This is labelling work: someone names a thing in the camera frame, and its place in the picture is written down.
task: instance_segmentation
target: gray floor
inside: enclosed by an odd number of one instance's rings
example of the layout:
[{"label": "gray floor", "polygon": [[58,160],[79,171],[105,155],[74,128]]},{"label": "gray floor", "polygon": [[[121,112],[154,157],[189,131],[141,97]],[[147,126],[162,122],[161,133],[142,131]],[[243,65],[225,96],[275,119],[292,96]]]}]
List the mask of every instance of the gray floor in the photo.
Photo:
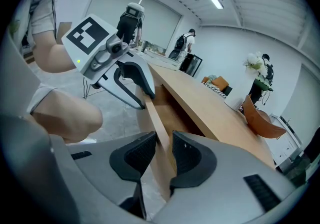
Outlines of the gray floor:
[{"label": "gray floor", "polygon": [[[61,91],[76,97],[82,98],[84,96],[83,76],[77,70],[50,74],[42,71],[35,62],[29,64],[29,66],[42,83],[57,87]],[[122,82],[132,92],[135,91],[136,85],[132,80],[122,80]],[[140,133],[135,113],[136,109],[126,105],[104,89],[95,90],[91,88],[87,100],[100,108],[104,120],[102,127],[97,132],[90,134],[90,138],[97,141],[108,141]],[[147,219],[150,220],[163,207],[165,201],[158,191],[150,167],[142,176],[141,182]]]}]

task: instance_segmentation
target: backpack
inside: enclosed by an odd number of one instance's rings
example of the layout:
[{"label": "backpack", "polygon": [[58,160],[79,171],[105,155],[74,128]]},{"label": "backpack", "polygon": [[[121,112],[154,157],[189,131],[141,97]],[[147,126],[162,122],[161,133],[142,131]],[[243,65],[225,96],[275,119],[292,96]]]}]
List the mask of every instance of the backpack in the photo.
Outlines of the backpack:
[{"label": "backpack", "polygon": [[190,36],[192,36],[192,35],[188,35],[187,37],[185,37],[184,35],[181,35],[178,39],[177,39],[177,41],[176,41],[176,45],[175,45],[175,48],[174,49],[176,49],[176,50],[180,50],[180,51],[182,51],[182,50],[185,50],[186,49],[186,44],[187,44],[187,38],[188,37],[190,37]]}]

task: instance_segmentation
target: black vent slot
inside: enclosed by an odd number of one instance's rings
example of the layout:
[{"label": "black vent slot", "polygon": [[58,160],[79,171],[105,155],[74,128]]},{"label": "black vent slot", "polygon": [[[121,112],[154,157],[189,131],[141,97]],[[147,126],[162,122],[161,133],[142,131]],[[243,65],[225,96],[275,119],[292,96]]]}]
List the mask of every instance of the black vent slot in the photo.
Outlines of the black vent slot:
[{"label": "black vent slot", "polygon": [[201,160],[200,151],[184,140],[175,139],[172,148],[177,163],[177,176],[192,170],[199,164]]},{"label": "black vent slot", "polygon": [[275,195],[275,193],[272,192],[272,190],[260,178],[259,175],[255,174],[247,176],[244,177],[244,180],[248,184],[254,195],[257,197],[258,201],[265,211],[271,210],[280,203],[279,198]]},{"label": "black vent slot", "polygon": [[85,158],[89,155],[92,155],[89,151],[84,151],[84,152],[80,152],[80,153],[75,153],[75,154],[72,154],[71,157],[73,160],[78,160],[78,159],[81,159],[81,158]]},{"label": "black vent slot", "polygon": [[138,144],[124,155],[125,162],[142,176],[155,155],[155,144],[155,137]]}]

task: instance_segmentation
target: robotic arm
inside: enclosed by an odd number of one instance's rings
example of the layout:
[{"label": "robotic arm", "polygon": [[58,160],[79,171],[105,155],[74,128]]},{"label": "robotic arm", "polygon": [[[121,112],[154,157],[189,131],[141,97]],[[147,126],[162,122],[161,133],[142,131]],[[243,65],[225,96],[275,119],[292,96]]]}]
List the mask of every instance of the robotic arm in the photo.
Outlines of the robotic arm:
[{"label": "robotic arm", "polygon": [[154,81],[146,61],[129,51],[117,36],[117,29],[90,14],[67,32],[62,42],[76,68],[94,87],[103,87],[126,104],[143,109],[143,102],[120,81],[131,78],[152,99]]}]

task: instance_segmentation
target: wooden board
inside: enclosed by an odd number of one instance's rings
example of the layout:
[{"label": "wooden board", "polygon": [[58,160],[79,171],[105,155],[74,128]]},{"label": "wooden board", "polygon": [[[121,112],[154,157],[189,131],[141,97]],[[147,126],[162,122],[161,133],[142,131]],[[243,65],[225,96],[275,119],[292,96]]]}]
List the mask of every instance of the wooden board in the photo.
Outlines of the wooden board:
[{"label": "wooden board", "polygon": [[151,169],[162,196],[168,200],[170,180],[177,174],[176,160],[172,153],[173,131],[185,131],[200,136],[203,134],[164,86],[155,87],[156,98],[154,100],[143,94],[138,86],[135,94],[143,97],[146,105],[146,109],[137,110],[136,113],[140,130],[155,131],[158,135]]},{"label": "wooden board", "polygon": [[275,167],[264,139],[255,135],[245,117],[229,108],[221,96],[186,73],[149,66],[153,78],[165,86],[205,137],[243,148]]}]

